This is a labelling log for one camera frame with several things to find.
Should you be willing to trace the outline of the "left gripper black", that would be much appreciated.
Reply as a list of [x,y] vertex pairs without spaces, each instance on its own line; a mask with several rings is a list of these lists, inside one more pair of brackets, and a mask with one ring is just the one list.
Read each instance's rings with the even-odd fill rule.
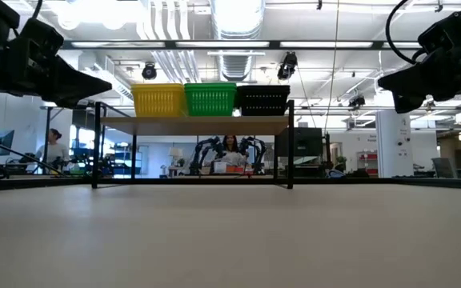
[[18,36],[0,40],[0,92],[44,96],[58,107],[87,106],[90,96],[112,84],[74,69],[57,55],[64,42],[58,31],[30,18]]

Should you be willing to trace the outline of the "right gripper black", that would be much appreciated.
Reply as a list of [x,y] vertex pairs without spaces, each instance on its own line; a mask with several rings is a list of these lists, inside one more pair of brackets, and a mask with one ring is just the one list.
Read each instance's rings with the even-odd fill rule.
[[420,108],[427,95],[435,100],[461,95],[461,11],[432,24],[418,42],[427,54],[421,63],[378,80],[393,94],[398,114]]

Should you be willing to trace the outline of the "yellow plastic basket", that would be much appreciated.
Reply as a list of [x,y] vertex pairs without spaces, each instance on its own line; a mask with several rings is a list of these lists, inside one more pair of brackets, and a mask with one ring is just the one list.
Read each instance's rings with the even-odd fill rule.
[[182,117],[186,114],[185,98],[174,91],[138,92],[134,96],[138,117]]
[[182,84],[137,84],[130,88],[132,94],[138,93],[156,93],[156,92],[182,92],[184,85]]

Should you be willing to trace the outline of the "green plastic basket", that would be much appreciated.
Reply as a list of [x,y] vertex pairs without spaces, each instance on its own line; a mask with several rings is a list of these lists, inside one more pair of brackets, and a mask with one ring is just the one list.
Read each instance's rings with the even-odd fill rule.
[[235,89],[236,84],[233,82],[204,82],[204,83],[186,83],[186,89]]
[[186,92],[190,116],[231,116],[234,109],[234,91]]
[[188,93],[198,93],[198,92],[208,92],[208,93],[231,92],[231,93],[234,93],[236,91],[236,88],[235,89],[186,89],[184,87],[184,90],[187,94]]

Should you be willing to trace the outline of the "black plastic basket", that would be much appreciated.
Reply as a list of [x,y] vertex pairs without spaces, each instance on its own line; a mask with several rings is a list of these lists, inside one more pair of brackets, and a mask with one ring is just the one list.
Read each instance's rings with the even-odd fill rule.
[[287,93],[239,93],[242,116],[282,116],[286,110]]
[[241,85],[239,90],[291,90],[290,85]]
[[289,95],[290,90],[239,90],[237,92],[243,95]]

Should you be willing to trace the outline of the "wooden shelf with black legs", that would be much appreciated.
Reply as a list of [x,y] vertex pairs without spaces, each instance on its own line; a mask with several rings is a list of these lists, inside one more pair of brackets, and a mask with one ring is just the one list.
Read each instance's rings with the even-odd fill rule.
[[[223,184],[258,184],[277,185],[289,190],[294,187],[294,116],[295,105],[292,100],[287,101],[287,116],[246,116],[246,117],[131,117],[128,114],[109,106],[104,102],[94,104],[94,165],[91,186],[96,189],[99,184],[122,185],[223,185]],[[99,147],[104,137],[102,128],[109,126],[132,136],[132,154],[136,154],[139,136],[199,136],[199,135],[273,135],[279,136],[284,130],[288,131],[287,157],[288,171],[285,179],[278,176],[277,152],[274,152],[274,173],[271,178],[174,178],[174,179],[144,179],[137,178],[135,173],[136,157],[131,158],[131,176],[129,179],[101,179],[98,177]]]

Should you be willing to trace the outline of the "white pillar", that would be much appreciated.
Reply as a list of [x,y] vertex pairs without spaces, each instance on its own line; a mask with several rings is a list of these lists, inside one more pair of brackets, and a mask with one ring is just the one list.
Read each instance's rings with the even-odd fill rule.
[[408,114],[380,110],[375,115],[380,178],[412,176],[411,120]]

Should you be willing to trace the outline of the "person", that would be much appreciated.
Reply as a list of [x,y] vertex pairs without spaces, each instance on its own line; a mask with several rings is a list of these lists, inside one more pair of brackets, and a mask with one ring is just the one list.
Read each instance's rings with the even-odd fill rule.
[[216,156],[215,161],[225,162],[228,166],[245,166],[249,154],[241,153],[238,146],[238,140],[235,135],[225,135],[223,137],[222,155]]
[[36,159],[39,159],[47,164],[69,161],[70,155],[68,147],[58,141],[61,137],[62,134],[58,130],[49,128],[47,141],[36,151]]

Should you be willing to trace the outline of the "black mounted spotlight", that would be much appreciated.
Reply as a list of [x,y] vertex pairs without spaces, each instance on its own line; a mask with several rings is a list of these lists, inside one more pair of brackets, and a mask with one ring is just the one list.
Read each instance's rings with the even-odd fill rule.
[[157,77],[157,70],[153,62],[146,62],[142,70],[142,77],[145,80],[154,80]]
[[287,52],[281,61],[277,73],[278,80],[289,80],[298,66],[298,59],[295,52]]

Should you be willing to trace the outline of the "grey office chair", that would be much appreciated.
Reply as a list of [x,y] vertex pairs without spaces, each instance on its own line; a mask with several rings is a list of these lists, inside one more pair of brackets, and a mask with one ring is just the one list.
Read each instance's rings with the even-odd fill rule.
[[455,166],[449,158],[433,158],[432,159],[435,176],[437,178],[457,178],[458,174]]

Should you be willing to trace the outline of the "angled computer monitor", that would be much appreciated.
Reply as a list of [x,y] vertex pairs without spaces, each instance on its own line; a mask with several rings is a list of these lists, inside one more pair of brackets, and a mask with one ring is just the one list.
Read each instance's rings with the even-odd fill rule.
[[[11,148],[14,139],[14,130],[0,131],[0,145]],[[10,152],[0,147],[0,156],[10,155]]]

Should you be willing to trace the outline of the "black monitor back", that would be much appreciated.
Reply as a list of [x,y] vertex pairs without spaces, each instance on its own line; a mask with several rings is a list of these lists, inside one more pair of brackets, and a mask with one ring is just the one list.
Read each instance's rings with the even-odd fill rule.
[[[278,137],[278,156],[288,156],[289,129]],[[300,127],[294,129],[294,156],[309,157],[323,155],[323,132],[319,128]]]

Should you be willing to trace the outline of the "black aluminium table frame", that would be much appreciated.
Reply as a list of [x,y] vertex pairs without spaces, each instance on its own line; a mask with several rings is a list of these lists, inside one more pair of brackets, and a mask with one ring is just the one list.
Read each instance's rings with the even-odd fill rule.
[[[94,41],[66,41],[63,45],[66,50],[385,50],[384,41],[355,41],[355,40],[94,40]],[[0,190],[17,190],[29,188],[43,188],[48,186],[91,185],[91,177],[67,177],[55,174],[42,178],[15,178],[0,179]],[[208,176],[200,179],[219,178]],[[238,176],[236,178],[268,178]],[[327,178],[295,178],[295,184],[330,185]],[[343,185],[358,184],[404,184],[412,186],[433,186],[461,189],[461,179],[445,178],[341,178]]]

